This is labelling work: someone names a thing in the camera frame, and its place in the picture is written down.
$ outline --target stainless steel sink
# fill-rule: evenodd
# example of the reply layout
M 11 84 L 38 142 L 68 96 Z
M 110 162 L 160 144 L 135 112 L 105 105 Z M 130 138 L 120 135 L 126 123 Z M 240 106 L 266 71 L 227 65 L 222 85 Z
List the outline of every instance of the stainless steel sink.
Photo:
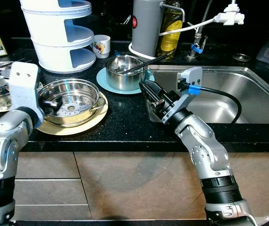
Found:
M 177 92 L 177 73 L 192 66 L 150 65 L 155 81 Z M 237 123 L 269 123 L 269 84 L 246 67 L 203 66 L 202 86 L 235 96 L 242 105 Z M 227 97 L 201 91 L 188 110 L 209 123 L 230 123 L 236 104 Z

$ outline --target white tube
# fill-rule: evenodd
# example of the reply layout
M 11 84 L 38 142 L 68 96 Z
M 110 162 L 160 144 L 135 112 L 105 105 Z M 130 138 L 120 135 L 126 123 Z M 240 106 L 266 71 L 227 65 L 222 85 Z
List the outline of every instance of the white tube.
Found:
M 149 56 L 149 55 L 145 55 L 145 54 L 143 54 L 143 53 L 139 53 L 139 52 L 133 50 L 133 49 L 131 48 L 131 46 L 132 46 L 132 42 L 129 44 L 128 49 L 129 49 L 129 51 L 132 52 L 133 54 L 135 54 L 135 55 L 137 55 L 137 56 L 139 56 L 139 57 L 143 57 L 143 58 L 149 59 L 149 60 L 153 60 L 153 59 L 155 59 L 155 57 L 152 57 L 152 56 Z
M 209 20 L 206 20 L 206 21 L 204 21 L 204 22 L 202 22 L 200 24 L 196 24 L 196 25 L 193 25 L 193 26 L 190 26 L 190 27 L 185 27 L 185 28 L 181 28 L 181 29 L 177 29 L 177 30 L 173 30 L 173 31 L 169 31 L 169 32 L 163 32 L 163 33 L 160 33 L 159 36 L 192 30 L 194 28 L 197 28 L 197 27 L 200 27 L 200 26 L 204 26 L 204 25 L 209 24 L 209 23 L 212 23 L 212 22 L 214 22 L 214 18 L 209 19 Z

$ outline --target pot handle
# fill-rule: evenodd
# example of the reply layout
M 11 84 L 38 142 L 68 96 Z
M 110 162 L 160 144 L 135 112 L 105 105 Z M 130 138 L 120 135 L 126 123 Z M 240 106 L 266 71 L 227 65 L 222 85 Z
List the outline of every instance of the pot handle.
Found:
M 104 99 L 103 97 L 99 97 L 99 100 L 98 100 L 98 106 L 97 106 L 97 107 L 92 107 L 92 108 L 90 109 L 90 111 L 93 111 L 93 110 L 97 110 L 97 109 L 99 109 L 99 108 L 102 108 L 102 107 L 104 107 L 105 104 L 106 104 L 105 99 Z

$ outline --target robotic arm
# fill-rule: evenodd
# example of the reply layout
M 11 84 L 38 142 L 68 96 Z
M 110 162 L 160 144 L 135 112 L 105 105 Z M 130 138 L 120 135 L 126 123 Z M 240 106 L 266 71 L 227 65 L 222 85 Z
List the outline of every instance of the robotic arm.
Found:
M 43 122 L 36 92 L 38 70 L 36 65 L 28 63 L 14 62 L 11 66 L 9 87 L 13 110 L 0 118 L 0 225 L 7 225 L 14 215 L 18 153 L 27 144 L 33 128 Z
M 209 225 L 257 226 L 247 201 L 241 197 L 226 149 L 216 140 L 213 130 L 185 108 L 193 95 L 180 98 L 149 80 L 140 83 L 140 87 L 153 112 L 174 129 L 187 147 L 206 198 Z
M 0 225 L 8 225 L 14 215 L 18 153 L 44 118 L 36 92 L 37 74 L 36 65 L 21 62 L 14 62 L 10 71 L 13 110 L 0 118 Z M 184 94 L 180 98 L 151 81 L 140 86 L 156 116 L 169 124 L 187 147 L 205 194 L 211 225 L 257 226 L 240 195 L 225 148 L 215 139 L 213 130 L 186 109 L 194 96 Z

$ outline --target blue valve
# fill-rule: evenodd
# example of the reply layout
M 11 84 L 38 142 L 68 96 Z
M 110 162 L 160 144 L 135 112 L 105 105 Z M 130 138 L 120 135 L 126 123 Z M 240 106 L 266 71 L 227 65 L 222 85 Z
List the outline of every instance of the blue valve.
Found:
M 115 50 L 115 56 L 120 56 L 120 55 L 122 54 Z
M 200 86 L 189 85 L 189 93 L 199 95 Z
M 203 49 L 197 48 L 197 46 L 194 44 L 191 44 L 191 49 L 197 53 L 202 53 L 202 51 L 203 51 Z

